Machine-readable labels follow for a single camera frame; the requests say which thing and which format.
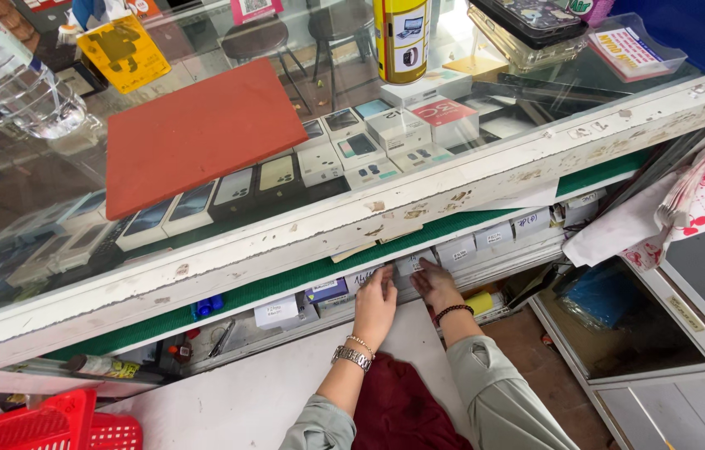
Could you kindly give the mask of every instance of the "woman's left hand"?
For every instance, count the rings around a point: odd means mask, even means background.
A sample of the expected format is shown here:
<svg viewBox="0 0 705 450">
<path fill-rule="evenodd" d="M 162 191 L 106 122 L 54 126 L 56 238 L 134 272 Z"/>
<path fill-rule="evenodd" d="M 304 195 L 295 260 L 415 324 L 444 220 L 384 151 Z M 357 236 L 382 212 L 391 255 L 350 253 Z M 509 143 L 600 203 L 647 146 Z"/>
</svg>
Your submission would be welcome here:
<svg viewBox="0 0 705 450">
<path fill-rule="evenodd" d="M 352 332 L 377 352 L 394 322 L 398 307 L 398 289 L 394 287 L 391 265 L 379 268 L 358 289 L 355 300 L 355 323 Z"/>
</svg>

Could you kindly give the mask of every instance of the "woman's right hand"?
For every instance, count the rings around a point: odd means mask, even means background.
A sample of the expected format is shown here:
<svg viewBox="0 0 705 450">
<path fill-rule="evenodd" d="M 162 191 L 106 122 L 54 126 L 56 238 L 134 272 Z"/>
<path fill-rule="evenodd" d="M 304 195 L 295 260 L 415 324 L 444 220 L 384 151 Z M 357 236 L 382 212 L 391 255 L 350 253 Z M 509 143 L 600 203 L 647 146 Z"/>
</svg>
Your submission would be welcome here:
<svg viewBox="0 0 705 450">
<path fill-rule="evenodd" d="M 425 258 L 420 258 L 419 264 L 424 270 L 411 275 L 411 284 L 427 304 L 433 307 L 434 314 L 451 306 L 464 304 L 464 298 L 460 296 L 455 287 L 455 280 L 448 271 Z"/>
</svg>

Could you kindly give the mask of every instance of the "green shelf liner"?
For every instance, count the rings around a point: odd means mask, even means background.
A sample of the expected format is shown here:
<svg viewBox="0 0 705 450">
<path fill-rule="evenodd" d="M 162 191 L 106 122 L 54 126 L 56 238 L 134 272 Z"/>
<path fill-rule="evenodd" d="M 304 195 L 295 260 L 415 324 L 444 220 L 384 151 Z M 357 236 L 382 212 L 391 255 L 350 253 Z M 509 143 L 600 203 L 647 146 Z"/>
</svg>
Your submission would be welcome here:
<svg viewBox="0 0 705 450">
<path fill-rule="evenodd" d="M 621 156 L 611 161 L 603 162 L 588 169 L 579 170 L 573 174 L 561 177 L 558 183 L 557 195 L 566 195 L 577 189 L 585 188 L 594 183 L 609 179 L 619 174 L 641 167 L 647 159 L 646 151 L 637 151 L 630 155 Z M 346 271 L 352 267 L 376 260 L 395 251 L 404 250 L 415 245 L 434 240 L 444 235 L 449 235 L 463 228 L 478 225 L 509 215 L 518 209 L 464 211 L 448 215 L 438 220 L 433 220 L 416 232 L 397 240 L 378 244 L 375 247 L 356 253 L 346 260 L 335 263 L 330 258 L 295 267 L 294 269 L 280 272 L 267 278 L 253 281 L 232 289 L 222 294 L 225 307 L 212 312 L 208 317 L 220 314 L 229 309 L 242 307 L 269 295 L 289 291 L 301 284 L 324 278 L 339 271 Z M 113 332 L 104 333 L 89 340 L 75 343 L 54 352 L 47 353 L 45 358 L 53 360 L 68 360 L 74 355 L 87 353 L 90 355 L 104 355 L 120 348 L 127 347 L 143 340 L 167 333 L 170 330 L 187 326 L 193 323 L 191 310 L 188 306 L 165 312 L 147 320 L 128 325 Z"/>
</svg>

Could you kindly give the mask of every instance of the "gold bracelet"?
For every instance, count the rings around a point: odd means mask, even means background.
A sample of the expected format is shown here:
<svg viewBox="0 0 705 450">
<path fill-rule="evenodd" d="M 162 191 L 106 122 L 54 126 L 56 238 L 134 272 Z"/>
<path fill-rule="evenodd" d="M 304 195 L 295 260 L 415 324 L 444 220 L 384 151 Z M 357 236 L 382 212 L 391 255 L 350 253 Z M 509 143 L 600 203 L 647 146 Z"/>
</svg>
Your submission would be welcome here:
<svg viewBox="0 0 705 450">
<path fill-rule="evenodd" d="M 358 342 L 359 344 L 363 345 L 364 348 L 366 348 L 367 351 L 369 351 L 369 354 L 372 355 L 372 361 L 375 361 L 375 352 L 373 352 L 372 349 L 369 348 L 369 346 L 366 344 L 366 342 L 364 342 L 363 340 L 361 340 L 360 338 L 358 338 L 354 335 L 349 335 L 349 336 L 347 336 L 346 339 L 354 340 L 354 341 Z"/>
</svg>

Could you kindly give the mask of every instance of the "water bottle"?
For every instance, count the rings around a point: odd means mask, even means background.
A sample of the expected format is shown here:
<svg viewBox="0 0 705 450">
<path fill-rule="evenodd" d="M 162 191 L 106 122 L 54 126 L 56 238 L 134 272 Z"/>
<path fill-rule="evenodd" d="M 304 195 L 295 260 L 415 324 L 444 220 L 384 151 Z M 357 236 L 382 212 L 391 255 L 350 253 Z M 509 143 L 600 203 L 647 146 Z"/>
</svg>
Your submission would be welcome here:
<svg viewBox="0 0 705 450">
<path fill-rule="evenodd" d="M 86 117 L 83 99 L 0 23 L 0 112 L 37 138 L 68 135 Z"/>
</svg>

